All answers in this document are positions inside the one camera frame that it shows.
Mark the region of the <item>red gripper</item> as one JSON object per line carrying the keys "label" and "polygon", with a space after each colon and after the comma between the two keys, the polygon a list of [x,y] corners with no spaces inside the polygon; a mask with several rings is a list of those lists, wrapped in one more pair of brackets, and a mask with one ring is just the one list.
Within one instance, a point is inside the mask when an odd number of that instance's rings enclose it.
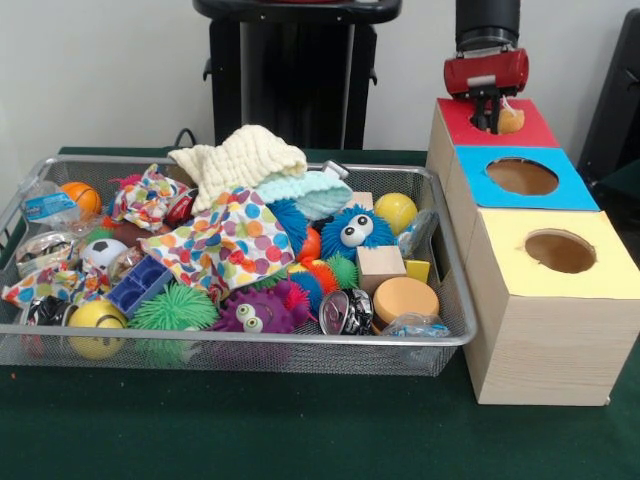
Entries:
{"label": "red gripper", "polygon": [[523,48],[485,48],[458,53],[444,62],[444,82],[453,97],[498,94],[475,99],[472,124],[481,131],[498,133],[501,95],[523,91],[529,77],[529,58]]}

